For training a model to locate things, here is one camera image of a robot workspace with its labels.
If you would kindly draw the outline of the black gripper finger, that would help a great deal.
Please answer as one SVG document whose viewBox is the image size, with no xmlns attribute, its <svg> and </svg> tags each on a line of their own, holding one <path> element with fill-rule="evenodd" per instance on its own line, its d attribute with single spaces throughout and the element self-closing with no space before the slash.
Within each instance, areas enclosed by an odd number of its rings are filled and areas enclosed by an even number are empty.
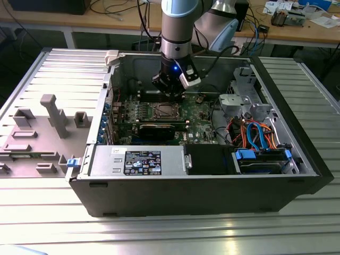
<svg viewBox="0 0 340 255">
<path fill-rule="evenodd" d="M 170 96 L 172 93 L 172 84 L 169 75 L 159 72 L 152 77 L 152 84 L 162 93 Z"/>
<path fill-rule="evenodd" d="M 172 96 L 179 96 L 183 92 L 185 92 L 185 89 L 181 83 L 180 80 L 173 80 L 171 84 L 171 95 Z"/>
</svg>

